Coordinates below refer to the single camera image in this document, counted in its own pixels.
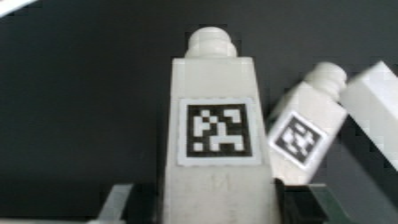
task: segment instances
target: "rounded top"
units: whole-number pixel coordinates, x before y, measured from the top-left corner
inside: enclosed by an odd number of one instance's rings
[[[204,27],[193,32],[184,57],[236,57],[230,38],[220,28]]]
[[[198,42],[216,39],[230,42],[227,32],[218,27],[204,27],[193,32],[189,36],[188,46],[191,47]]]
[[[346,87],[346,73],[340,67],[330,62],[317,63],[303,81],[337,101],[339,92]]]

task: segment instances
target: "dark surface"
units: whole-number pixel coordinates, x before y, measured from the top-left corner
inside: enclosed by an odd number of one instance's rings
[[[200,26],[225,28],[255,59],[264,115],[319,61],[351,76],[381,59],[395,72],[392,0],[44,0],[31,6],[0,19],[1,216],[81,219],[97,209],[97,186],[156,181],[170,59]],[[398,177],[369,146],[348,120],[314,181],[356,222],[390,224]]]

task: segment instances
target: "tilted white block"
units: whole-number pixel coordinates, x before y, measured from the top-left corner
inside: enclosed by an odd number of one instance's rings
[[[319,63],[268,118],[271,171],[289,185],[308,183],[340,128],[346,111],[335,100],[344,79],[342,69]]]

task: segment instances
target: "black background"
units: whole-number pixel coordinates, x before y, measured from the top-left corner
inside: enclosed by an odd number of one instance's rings
[[[108,185],[154,183],[170,59],[205,25],[253,57],[264,116],[319,61],[398,72],[395,0],[42,0],[0,19],[0,216],[85,219]],[[348,119],[314,182],[358,223],[398,222],[395,179]]]

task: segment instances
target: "white plastic piece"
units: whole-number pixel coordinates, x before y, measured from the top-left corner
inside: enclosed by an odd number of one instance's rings
[[[37,0],[0,0],[0,18]]]
[[[131,188],[131,184],[113,185],[97,215],[99,221],[117,221],[120,219]]]
[[[236,57],[236,48],[221,29],[205,27],[195,31],[189,37],[184,57]]]
[[[398,170],[398,77],[383,62],[348,83],[340,104]]]
[[[223,34],[200,29],[191,48]],[[278,224],[252,59],[188,53],[172,62],[163,224]]]
[[[335,100],[344,79],[342,69],[319,63],[268,118],[273,176],[289,185],[308,183],[342,125],[346,111]]]

